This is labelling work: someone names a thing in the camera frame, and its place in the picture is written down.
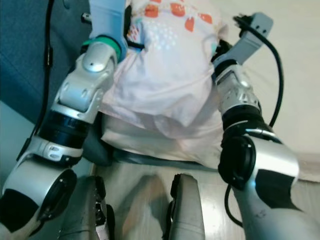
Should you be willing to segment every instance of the fabric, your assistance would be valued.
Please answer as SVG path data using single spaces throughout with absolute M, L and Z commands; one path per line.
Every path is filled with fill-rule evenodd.
M 218 166 L 221 116 L 210 60 L 227 28 L 212 1 L 133 0 L 129 49 L 104 95 L 102 139 L 132 153 Z

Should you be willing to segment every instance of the black cable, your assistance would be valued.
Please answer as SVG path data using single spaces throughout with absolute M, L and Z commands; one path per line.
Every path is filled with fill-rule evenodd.
M 140 50 L 145 48 L 145 45 L 141 44 L 141 43 L 136 43 L 136 42 L 130 41 L 128 39 L 126 39 L 126 42 L 129 47 L 133 47 L 133 48 L 140 49 Z
M 281 58 L 279 56 L 277 49 L 272 45 L 272 43 L 269 42 L 268 39 L 266 39 L 263 35 L 261 35 L 259 32 L 257 32 L 255 29 L 253 29 L 251 26 L 249 26 L 249 24 L 247 24 L 246 21 L 244 21 L 239 16 L 235 16 L 233 19 L 239 24 L 239 27 L 242 30 L 249 31 L 256 38 L 258 38 L 261 42 L 263 42 L 270 49 L 270 51 L 272 52 L 272 54 L 275 58 L 277 70 L 278 70 L 278 75 L 279 75 L 279 90 L 278 90 L 278 97 L 276 100 L 275 109 L 274 109 L 271 121 L 269 123 L 269 126 L 273 127 L 275 125 L 276 120 L 277 120 L 277 117 L 278 117 L 278 114 L 279 114 L 279 111 L 281 108 L 283 95 L 284 95 L 284 71 L 283 71 L 283 67 L 282 67 Z
M 241 17 L 239 16 L 235 16 L 233 18 L 239 25 L 239 27 L 241 28 L 241 30 L 243 31 L 249 31 L 250 33 L 252 33 L 256 38 L 258 38 L 261 42 L 263 42 L 272 52 L 275 61 L 276 61 L 276 65 L 277 65 L 277 70 L 278 70 L 278 75 L 279 75 L 279 90 L 278 90 L 278 97 L 276 100 L 276 105 L 275 105 L 275 109 L 271 118 L 271 121 L 269 123 L 270 127 L 273 127 L 277 117 L 279 115 L 279 111 L 281 108 L 281 104 L 282 104 L 282 99 L 283 99 L 283 95 L 284 95 L 284 72 L 283 72 L 283 67 L 282 67 L 282 62 L 281 62 L 281 58 L 278 54 L 277 49 L 272 45 L 271 42 L 269 42 L 268 39 L 266 39 L 263 35 L 261 35 L 259 32 L 257 32 L 255 29 L 253 29 L 249 24 L 247 24 L 247 22 L 245 20 L 243 20 Z M 238 226 L 243 228 L 243 223 L 241 221 L 239 221 L 238 219 L 236 219 L 232 213 L 230 212 L 229 209 L 229 195 L 230 195 L 230 191 L 231 191 L 231 185 L 228 184 L 226 191 L 225 191 L 225 195 L 224 195 L 224 207 L 225 207 L 225 211 L 226 214 L 228 215 L 228 217 Z
M 42 93 L 42 104 L 39 116 L 37 121 L 34 125 L 34 128 L 29 136 L 26 139 L 18 157 L 17 161 L 21 157 L 21 155 L 27 150 L 32 137 L 38 132 L 40 129 L 48 107 L 48 100 L 49 100 L 49 80 L 50 80 L 50 72 L 51 67 L 53 65 L 53 48 L 51 47 L 50 41 L 50 24 L 51 24 L 51 14 L 55 0 L 48 0 L 47 8 L 46 8 L 46 15 L 45 15 L 45 29 L 44 29 L 44 81 L 43 81 L 43 93 Z
M 224 195 L 224 207 L 225 207 L 226 214 L 228 215 L 228 217 L 231 219 L 232 222 L 234 222 L 235 224 L 237 224 L 239 227 L 243 228 L 242 222 L 239 221 L 238 219 L 236 219 L 236 218 L 232 215 L 232 213 L 230 212 L 230 209 L 229 209 L 229 195 L 230 195 L 230 191 L 231 191 L 231 185 L 228 184 L 228 186 L 226 187 L 225 195 Z

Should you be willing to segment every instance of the orange print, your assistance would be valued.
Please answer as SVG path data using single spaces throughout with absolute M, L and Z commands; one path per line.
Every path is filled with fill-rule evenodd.
M 148 4 L 144 10 L 144 15 L 149 18 L 157 18 L 158 14 L 159 10 L 156 5 Z
M 179 3 L 170 3 L 171 6 L 171 12 L 173 15 L 177 16 L 177 17 L 183 17 L 186 12 L 185 12 L 185 7 L 182 6 Z
M 189 17 L 184 24 L 185 29 L 187 29 L 190 32 L 194 31 L 195 26 L 195 19 L 193 17 Z
M 199 13 L 198 16 L 208 24 L 212 24 L 212 17 L 209 14 Z

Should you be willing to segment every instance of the robotic arm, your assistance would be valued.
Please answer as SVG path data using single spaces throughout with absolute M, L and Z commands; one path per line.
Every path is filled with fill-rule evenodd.
M 2 240 L 26 239 L 65 210 L 77 182 L 71 166 L 82 157 L 82 146 L 102 97 L 113 84 L 117 63 L 126 55 L 125 0 L 90 0 L 90 8 L 103 24 L 93 19 L 86 52 L 76 60 L 46 121 L 3 186 Z M 112 14 L 102 19 L 105 12 Z
M 240 20 L 263 36 L 273 24 L 262 13 Z M 298 161 L 265 124 L 241 66 L 263 43 L 250 31 L 240 36 L 213 62 L 224 129 L 219 173 L 232 186 L 247 240 L 320 239 L 320 224 L 291 201 Z
M 48 117 L 6 180 L 0 199 L 0 239 L 23 240 L 62 213 L 75 188 L 71 170 L 126 55 L 124 0 L 90 0 L 92 40 L 62 83 Z M 262 13 L 252 27 L 267 35 L 272 20 Z M 290 189 L 299 166 L 293 153 L 264 123 L 257 97 L 242 70 L 261 45 L 249 31 L 213 62 L 224 135 L 219 173 L 232 185 L 248 240 L 320 239 L 319 224 L 297 209 Z

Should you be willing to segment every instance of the floor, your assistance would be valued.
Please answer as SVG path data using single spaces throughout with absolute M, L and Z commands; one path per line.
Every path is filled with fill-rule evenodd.
M 162 239 L 167 207 L 172 200 L 171 184 L 177 173 L 190 174 L 198 181 L 206 240 L 245 239 L 243 229 L 225 213 L 227 185 L 217 172 L 114 163 L 111 167 L 99 167 L 97 174 L 105 180 L 106 202 L 115 212 L 116 240 Z M 320 183 L 299 181 L 291 194 L 300 209 L 320 222 Z M 241 219 L 233 194 L 230 209 Z

